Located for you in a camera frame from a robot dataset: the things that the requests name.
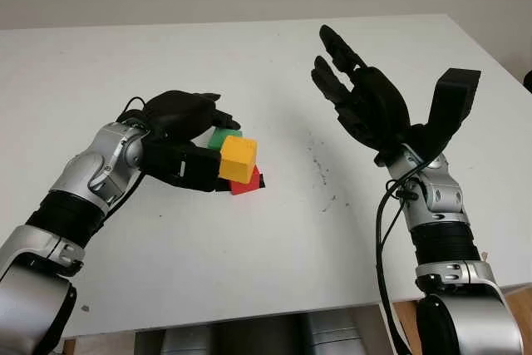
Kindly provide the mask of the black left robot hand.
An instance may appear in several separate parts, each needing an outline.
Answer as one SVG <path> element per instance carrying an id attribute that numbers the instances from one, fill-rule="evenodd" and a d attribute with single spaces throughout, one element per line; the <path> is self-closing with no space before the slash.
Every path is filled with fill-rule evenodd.
<path id="1" fill-rule="evenodd" d="M 212 126 L 239 130 L 240 124 L 216 106 L 215 93 L 166 91 L 146 102 L 142 113 L 154 141 L 181 143 L 192 141 Z"/>

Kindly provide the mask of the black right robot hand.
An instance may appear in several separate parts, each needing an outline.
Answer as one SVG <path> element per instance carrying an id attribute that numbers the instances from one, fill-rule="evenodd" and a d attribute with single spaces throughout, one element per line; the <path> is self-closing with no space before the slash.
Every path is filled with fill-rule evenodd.
<path id="1" fill-rule="evenodd" d="M 329 26 L 321 26 L 319 36 L 332 64 L 317 56 L 311 78 L 334 105 L 337 120 L 363 145 L 382 154 L 395 152 L 400 135 L 411 127 L 401 93 Z"/>

